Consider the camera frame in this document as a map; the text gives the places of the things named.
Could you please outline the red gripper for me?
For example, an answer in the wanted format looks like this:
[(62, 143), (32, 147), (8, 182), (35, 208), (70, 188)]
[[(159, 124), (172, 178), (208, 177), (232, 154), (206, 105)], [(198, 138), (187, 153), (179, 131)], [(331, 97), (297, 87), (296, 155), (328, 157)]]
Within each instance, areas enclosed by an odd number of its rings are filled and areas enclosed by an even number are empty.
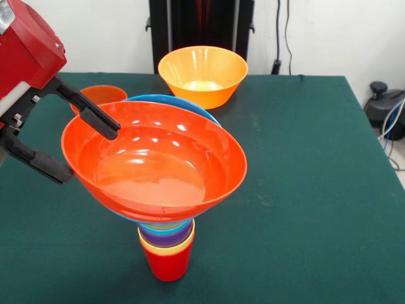
[(118, 137), (118, 122), (57, 77), (66, 62), (63, 43), (36, 10), (23, 1), (1, 1), (1, 128), (23, 124), (32, 102), (28, 97), (19, 103), (24, 94), (53, 94), (104, 138)]

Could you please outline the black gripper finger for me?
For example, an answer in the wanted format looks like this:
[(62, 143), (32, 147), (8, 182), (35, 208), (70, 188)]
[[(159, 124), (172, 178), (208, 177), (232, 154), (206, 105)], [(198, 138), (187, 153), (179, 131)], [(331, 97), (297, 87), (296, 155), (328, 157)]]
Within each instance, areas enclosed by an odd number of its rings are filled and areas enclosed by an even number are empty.
[(73, 170), (69, 166), (44, 151), (24, 145), (12, 128), (1, 129), (1, 147), (13, 158), (57, 184), (69, 182), (73, 178)]

